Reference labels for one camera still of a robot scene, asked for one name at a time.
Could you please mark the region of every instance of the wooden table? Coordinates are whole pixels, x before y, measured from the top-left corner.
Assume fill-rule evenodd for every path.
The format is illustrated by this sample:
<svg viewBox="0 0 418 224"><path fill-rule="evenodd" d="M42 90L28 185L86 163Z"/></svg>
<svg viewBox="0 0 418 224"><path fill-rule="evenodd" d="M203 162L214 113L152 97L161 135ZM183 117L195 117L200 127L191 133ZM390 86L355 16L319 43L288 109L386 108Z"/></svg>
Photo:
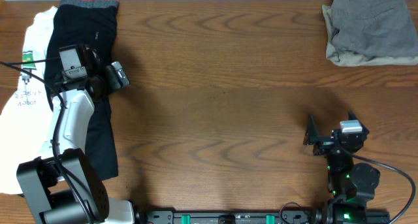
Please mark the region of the wooden table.
<svg viewBox="0 0 418 224"><path fill-rule="evenodd" d="M122 1L113 59L131 86L111 96L120 175L104 182L108 194L177 210L320 206L329 198L327 166L302 145L306 120L314 114L329 135L349 109L371 132L359 155L418 181L418 68L326 60L321 5L331 3ZM21 59L26 28L52 5L6 2L0 60ZM418 25L418 1L408 5ZM17 77L0 69L2 106ZM379 169L370 206L394 216L411 188ZM0 221L33 222L24 199L0 201ZM399 223L417 222L415 203Z"/></svg>

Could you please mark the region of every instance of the cloth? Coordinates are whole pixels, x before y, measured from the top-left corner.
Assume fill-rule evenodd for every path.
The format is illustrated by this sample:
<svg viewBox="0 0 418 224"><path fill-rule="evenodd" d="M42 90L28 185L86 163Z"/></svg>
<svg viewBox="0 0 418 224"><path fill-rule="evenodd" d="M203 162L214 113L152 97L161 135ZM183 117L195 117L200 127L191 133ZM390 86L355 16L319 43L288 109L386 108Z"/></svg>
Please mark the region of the cloth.
<svg viewBox="0 0 418 224"><path fill-rule="evenodd" d="M26 29L23 61L46 58L56 12L57 8L52 7L38 13L33 25ZM45 63L25 64L22 68L43 78ZM37 157L51 124L52 112L45 98L43 83L23 73L19 76L18 89L0 115L1 193L22 193L16 178L18 165Z"/></svg>
<svg viewBox="0 0 418 224"><path fill-rule="evenodd" d="M59 57L59 48L73 44L88 44L96 49L102 65L111 64L111 49L116 38L118 0L61 0L54 18L54 32L49 43L47 58ZM60 60L46 64L45 81L53 85L62 81ZM52 109L52 99L48 97ZM118 175L118 159L113 138L109 99L95 103L90 118L85 155L100 179Z"/></svg>
<svg viewBox="0 0 418 224"><path fill-rule="evenodd" d="M327 59L334 64L418 64L418 36L405 0L334 0L322 9Z"/></svg>

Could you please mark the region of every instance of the wood grain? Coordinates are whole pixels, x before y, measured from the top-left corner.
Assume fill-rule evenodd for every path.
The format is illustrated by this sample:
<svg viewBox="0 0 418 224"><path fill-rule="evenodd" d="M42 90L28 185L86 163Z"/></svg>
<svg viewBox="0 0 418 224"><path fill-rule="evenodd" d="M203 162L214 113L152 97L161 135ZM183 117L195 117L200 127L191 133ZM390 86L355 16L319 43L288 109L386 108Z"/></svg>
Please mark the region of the wood grain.
<svg viewBox="0 0 418 224"><path fill-rule="evenodd" d="M321 5L331 3L121 1L112 58L131 86L110 98L120 175L104 182L109 195L177 210L320 206L326 162L302 146L307 115L329 134L349 109L371 132L359 155L418 180L418 69L327 61ZM57 4L7 2L0 60L19 60L34 15ZM418 1L408 6L418 24ZM0 69L0 106L17 76ZM370 206L394 216L410 185L379 169ZM24 199L0 199L0 222L33 222ZM416 222L413 204L399 223Z"/></svg>

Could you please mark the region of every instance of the wire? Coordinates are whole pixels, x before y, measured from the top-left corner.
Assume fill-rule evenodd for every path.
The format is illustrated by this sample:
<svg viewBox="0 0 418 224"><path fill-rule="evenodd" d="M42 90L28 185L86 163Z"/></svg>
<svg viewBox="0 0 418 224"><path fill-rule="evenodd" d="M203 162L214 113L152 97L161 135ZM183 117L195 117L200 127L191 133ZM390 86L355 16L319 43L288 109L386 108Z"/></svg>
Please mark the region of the wire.
<svg viewBox="0 0 418 224"><path fill-rule="evenodd" d="M408 202L406 203L405 207L403 207L403 209L401 209L401 211L400 211L400 212L399 212L399 213L398 213L398 214L397 214L394 218L392 218L392 220L389 222L389 224L394 223L397 219L399 219L399 218L400 218L400 216L404 215L404 214L405 214L405 212L406 212L406 210L408 210L408 208L411 206L411 204L412 204L412 202L413 202L413 200L414 200L414 198L415 198L416 187L415 187L415 182L412 180L412 178L411 178L408 174L406 174L404 171L402 171L402 170L400 170L400 169L398 169L398 168L392 167L392 166L390 166L390 165L386 165L386 164L384 164L384 163L380 163L380 162L374 161L374 160L372 160L372 159L367 159L367 158L364 158L364 157L361 157L361 156L355 155L355 154L350 153L349 151L347 151L347 150L346 150L345 148L343 148L342 146L340 146L340 148L342 149L342 151L343 151L344 153L346 153L346 154L348 154L348 155L352 156L353 158L360 159L360 160L362 160L362 161L366 161L366 162L368 162L368 163L372 163L372 164L375 164L375 165L379 165L379 166L381 166L381 167L383 167L383 168L387 168L387 169L389 169L389 170L392 170L392 171L394 171L394 172L399 173L400 175L402 175L402 176L404 176L406 179L408 179L408 181L411 183L411 186L412 186L411 197L410 197L410 199L408 200Z"/></svg>
<svg viewBox="0 0 418 224"><path fill-rule="evenodd" d="M305 223L309 223L310 222L310 217L311 217L311 215L307 212L307 211L305 211L305 210L303 210L303 208L298 204L298 203L296 203L296 202L287 202L287 203L285 203L285 205L283 205L282 206L282 208L280 208L280 211L279 211L279 217L280 217L280 219L284 222L284 223L286 223L286 224L290 224L289 222L287 222L284 218L283 218L283 216L282 216L282 214L283 214L283 209L287 206L287 205L289 205L289 204L294 204L294 205L297 205L299 208L300 208L300 211L302 211L302 212L304 212L307 216L308 216L308 221L307 222L305 222Z"/></svg>
<svg viewBox="0 0 418 224"><path fill-rule="evenodd" d="M43 60L22 61L22 62L18 62L18 63L7 63L7 64L10 64L10 65L24 65L24 64L34 64L34 63L47 62L47 61L58 60L58 59L61 59L61 58L60 57L51 57L51 58L47 58L47 59L43 59Z"/></svg>
<svg viewBox="0 0 418 224"><path fill-rule="evenodd" d="M29 71L25 71L19 67L15 67L14 65L11 65L10 63L4 63L2 61L0 61L0 64L6 66L6 67L10 67L11 69L14 69L16 71L20 71L23 72L27 75L29 75L30 77L33 77L39 81L41 81L46 87L48 87L49 89L51 89L51 91L58 96L59 101L61 102L61 110L59 111L59 115L58 115L58 119L57 119L57 123L55 125L55 129L54 129L54 135L52 137L51 140L51 144L52 144L52 153L54 155L54 161L57 165L58 171L61 173L62 177L64 177L64 180L67 182L68 186L70 187L72 193L74 194L76 200L80 203L84 213L87 216L87 220L89 223L93 224L93 218L88 210L88 207L86 205L86 203L83 201L81 195L79 194L79 192L77 191L77 188L74 186L74 184L71 182L71 180L69 179L67 173L65 172L65 168L64 166L61 164L61 161L58 158L58 152L57 152L57 147L58 147L58 143L57 143L57 138L58 138L58 133L59 133L59 126L61 125L61 120L62 117L64 115L64 110L65 110L65 101L63 99L63 97L56 91L54 90L49 84L47 84L42 78L39 78L37 75L30 73Z"/></svg>

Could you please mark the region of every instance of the black cloth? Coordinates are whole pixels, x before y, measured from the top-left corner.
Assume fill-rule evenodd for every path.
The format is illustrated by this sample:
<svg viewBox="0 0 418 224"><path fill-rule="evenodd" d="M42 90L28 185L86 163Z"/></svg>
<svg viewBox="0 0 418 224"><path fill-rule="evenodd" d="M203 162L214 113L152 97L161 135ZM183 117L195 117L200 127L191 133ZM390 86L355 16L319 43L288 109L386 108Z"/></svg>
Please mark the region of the black cloth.
<svg viewBox="0 0 418 224"><path fill-rule="evenodd" d="M54 17L54 32L46 58L59 57L59 48L87 44L96 49L102 65L109 65L116 38L118 3L118 0L62 0ZM53 85L62 80L62 70L60 60L47 62L45 81ZM51 94L48 88L46 93L47 96ZM52 109L51 97L48 97L48 102ZM118 175L118 159L110 124L111 113L107 97L95 103L86 137L85 154L102 180Z"/></svg>

